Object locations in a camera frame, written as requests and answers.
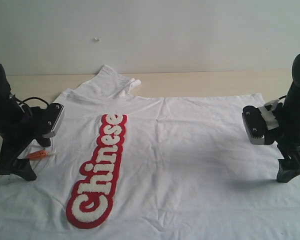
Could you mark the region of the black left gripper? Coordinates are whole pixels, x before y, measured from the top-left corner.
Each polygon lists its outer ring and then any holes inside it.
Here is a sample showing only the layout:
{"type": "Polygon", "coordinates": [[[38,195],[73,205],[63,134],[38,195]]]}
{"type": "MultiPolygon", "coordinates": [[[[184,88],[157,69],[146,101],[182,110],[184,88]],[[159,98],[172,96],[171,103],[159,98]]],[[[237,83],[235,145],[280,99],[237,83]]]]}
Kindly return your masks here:
{"type": "Polygon", "coordinates": [[[26,181],[34,181],[37,175],[30,159],[19,158],[19,155],[42,135],[42,118],[47,107],[29,107],[27,104],[24,107],[26,111],[14,100],[0,99],[0,175],[13,174],[26,181]]]}

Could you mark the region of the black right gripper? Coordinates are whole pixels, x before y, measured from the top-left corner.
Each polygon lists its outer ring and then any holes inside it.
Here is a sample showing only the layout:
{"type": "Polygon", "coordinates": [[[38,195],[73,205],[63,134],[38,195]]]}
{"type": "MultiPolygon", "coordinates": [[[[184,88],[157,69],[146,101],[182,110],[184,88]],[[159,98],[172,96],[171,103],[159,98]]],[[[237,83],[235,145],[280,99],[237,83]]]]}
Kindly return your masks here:
{"type": "Polygon", "coordinates": [[[282,107],[278,112],[280,135],[277,147],[283,159],[279,159],[276,180],[288,183],[300,175],[300,109],[282,107]]]}

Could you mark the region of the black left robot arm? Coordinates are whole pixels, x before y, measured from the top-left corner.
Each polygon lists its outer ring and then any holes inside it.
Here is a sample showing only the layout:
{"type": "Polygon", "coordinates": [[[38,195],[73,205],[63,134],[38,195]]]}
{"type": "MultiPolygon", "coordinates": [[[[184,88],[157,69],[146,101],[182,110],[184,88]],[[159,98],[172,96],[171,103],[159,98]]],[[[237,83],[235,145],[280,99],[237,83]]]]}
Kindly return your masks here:
{"type": "Polygon", "coordinates": [[[16,175],[26,181],[34,181],[29,158],[19,155],[33,141],[43,147],[50,146],[43,134],[48,129],[45,122],[48,110],[38,106],[30,107],[11,92],[3,65],[0,63],[0,175],[16,175]]]}

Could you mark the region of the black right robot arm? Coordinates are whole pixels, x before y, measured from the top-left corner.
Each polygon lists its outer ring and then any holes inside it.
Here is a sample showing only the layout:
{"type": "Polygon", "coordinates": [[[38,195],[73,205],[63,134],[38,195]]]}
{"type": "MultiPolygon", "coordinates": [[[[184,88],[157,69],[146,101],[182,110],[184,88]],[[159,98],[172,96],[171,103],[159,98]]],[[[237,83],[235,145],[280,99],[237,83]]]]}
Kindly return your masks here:
{"type": "Polygon", "coordinates": [[[300,53],[293,61],[291,75],[291,86],[277,111],[280,134],[276,142],[283,156],[278,160],[279,183],[288,183],[300,175],[300,53]]]}

